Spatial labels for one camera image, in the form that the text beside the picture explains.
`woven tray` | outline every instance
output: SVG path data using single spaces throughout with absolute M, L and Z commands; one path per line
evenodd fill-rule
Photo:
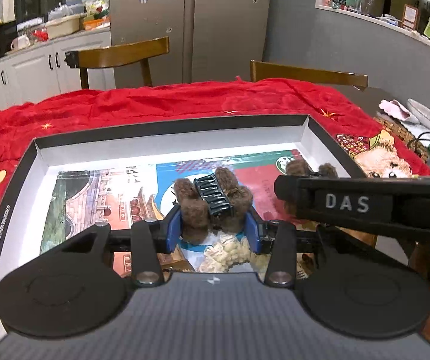
M 405 127 L 395 124 L 395 123 L 391 123 L 388 120 L 385 120 L 381 117 L 377 117 L 375 116 L 373 119 L 375 119 L 377 122 L 379 122 L 382 126 L 384 126 L 384 128 L 386 128 L 386 130 L 388 130 L 389 132 L 393 133 L 394 135 L 396 135 L 398 138 L 401 139 L 401 141 L 405 144 L 408 145 L 408 143 L 411 140 L 414 140 L 416 137 L 410 133 Z M 409 149 L 411 151 L 415 151 L 415 145 L 412 143 L 409 147 Z M 423 146 L 420 142 L 417 143 L 417 155 L 418 157 L 420 157 L 420 159 L 427 163 L 428 158 L 430 157 L 430 153 L 428 152 L 428 149 Z

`metal screw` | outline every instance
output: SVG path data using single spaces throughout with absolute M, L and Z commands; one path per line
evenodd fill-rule
M 151 271 L 143 271 L 137 274 L 137 281 L 142 284 L 154 284 L 158 279 L 158 274 Z
M 288 272 L 276 271 L 272 272 L 270 276 L 268 276 L 268 280 L 273 284 L 284 285 L 290 283 L 293 280 L 293 277 Z

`wooden chair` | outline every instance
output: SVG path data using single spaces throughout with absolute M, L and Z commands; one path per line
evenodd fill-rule
M 80 69 L 82 89 L 88 89 L 87 69 L 118 68 L 140 62 L 145 86 L 152 86 L 148 59 L 170 52 L 169 37 L 144 40 L 143 42 L 120 44 L 80 51 L 67 51 L 65 62 L 71 68 Z
M 361 91 L 368 87 L 368 76 L 339 71 L 307 69 L 304 67 L 250 61 L 252 83 L 269 78 L 285 78 L 316 84 L 352 85 Z

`white mug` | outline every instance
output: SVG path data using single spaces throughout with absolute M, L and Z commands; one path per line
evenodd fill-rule
M 15 38 L 14 40 L 12 40 L 12 43 L 10 44 L 10 49 L 20 50 L 29 45 L 30 45 L 30 40 L 28 36 L 20 35 L 18 38 Z

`refrigerator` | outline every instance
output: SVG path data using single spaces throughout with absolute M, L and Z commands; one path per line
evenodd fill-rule
M 264 52 L 270 0 L 110 0 L 112 45 L 170 37 L 149 59 L 154 86 L 249 80 Z M 140 64 L 114 69 L 117 88 L 142 86 Z

